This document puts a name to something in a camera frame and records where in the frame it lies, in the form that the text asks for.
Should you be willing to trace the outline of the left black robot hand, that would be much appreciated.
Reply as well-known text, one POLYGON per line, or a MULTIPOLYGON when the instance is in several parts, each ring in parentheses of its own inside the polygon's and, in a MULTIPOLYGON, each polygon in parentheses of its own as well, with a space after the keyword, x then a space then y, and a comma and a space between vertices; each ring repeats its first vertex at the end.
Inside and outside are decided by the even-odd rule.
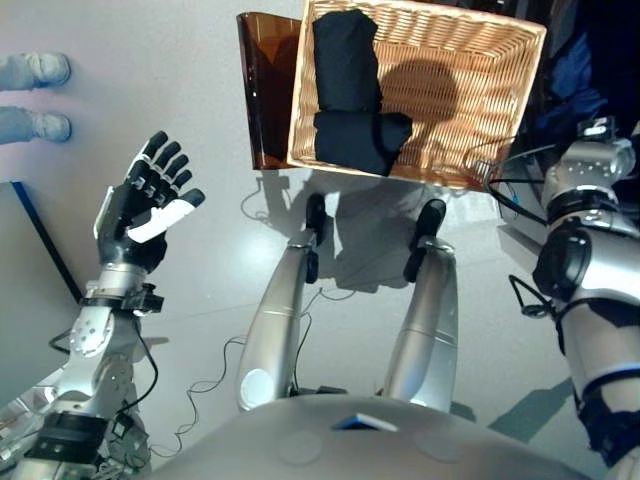
POLYGON ((108 188, 94 221, 101 266, 133 265, 150 273, 164 259, 166 232, 206 199, 185 185, 192 172, 177 141, 160 130, 134 156, 117 186, 108 188))

